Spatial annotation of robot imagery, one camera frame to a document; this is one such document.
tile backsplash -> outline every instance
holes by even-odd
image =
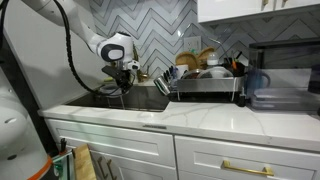
[[[149,74],[157,76],[175,62],[183,51],[183,38],[202,37],[202,48],[213,46],[220,56],[223,50],[208,37],[223,43],[227,53],[243,51],[255,42],[320,37],[320,11],[272,16],[207,25],[197,23],[196,0],[93,0],[90,1],[97,32],[110,36],[115,31],[132,35],[139,61]]]

black cable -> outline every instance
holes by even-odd
[[[4,19],[5,19],[5,14],[6,14],[8,3],[9,3],[9,0],[3,0],[2,3],[0,4],[0,10],[2,10],[1,11],[1,20],[0,20],[0,50],[2,49]]]
[[[118,87],[117,89],[115,89],[113,92],[111,93],[102,93],[102,92],[99,92],[99,91],[95,91],[91,88],[89,88],[82,80],[81,78],[79,77],[75,67],[74,67],[74,64],[73,64],[73,58],[72,58],[72,49],[71,49],[71,35],[70,35],[70,27],[69,27],[69,21],[68,21],[68,17],[63,9],[63,7],[61,6],[61,4],[57,1],[57,0],[54,0],[55,4],[57,5],[60,13],[61,13],[61,16],[62,16],[62,19],[63,19],[63,23],[64,23],[64,26],[65,26],[65,31],[66,31],[66,45],[67,45],[67,56],[68,56],[68,62],[69,62],[69,66],[70,66],[70,69],[72,71],[72,74],[73,76],[76,78],[76,80],[78,81],[78,83],[84,88],[86,89],[87,91],[95,94],[95,95],[100,95],[100,96],[120,96],[120,95],[112,95],[113,93],[115,93],[116,91],[119,90],[120,87]]]

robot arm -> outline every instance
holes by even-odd
[[[49,21],[63,26],[61,13],[54,0],[22,0],[34,11]],[[139,69],[138,62],[132,60],[133,41],[130,35],[118,32],[110,39],[106,39],[94,33],[89,26],[81,21],[78,8],[73,0],[57,0],[63,7],[68,20],[70,30],[77,34],[89,47],[89,49],[107,62],[116,62],[117,69],[105,67],[103,72],[113,77],[124,91],[130,88],[128,70]]]

wall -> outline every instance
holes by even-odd
[[[77,1],[80,17],[94,28],[87,0]],[[79,96],[86,91],[74,79],[66,56],[63,27],[44,19],[22,1],[10,1],[5,35],[40,108],[48,108]],[[72,33],[76,69],[86,84],[97,87],[105,75],[104,62]]]
[[[97,32],[108,36],[114,31],[129,32],[138,46],[140,62],[157,76],[174,63],[183,51],[183,38],[202,36],[202,47],[223,43],[228,53],[243,51],[255,42],[320,37],[320,11],[286,16],[242,20],[217,25],[197,23],[196,0],[93,0],[90,1]],[[217,49],[223,56],[221,48]]]

marble countertop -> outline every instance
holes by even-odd
[[[318,116],[257,113],[234,104],[170,102],[160,113],[58,105],[39,113],[45,118],[320,152]]]

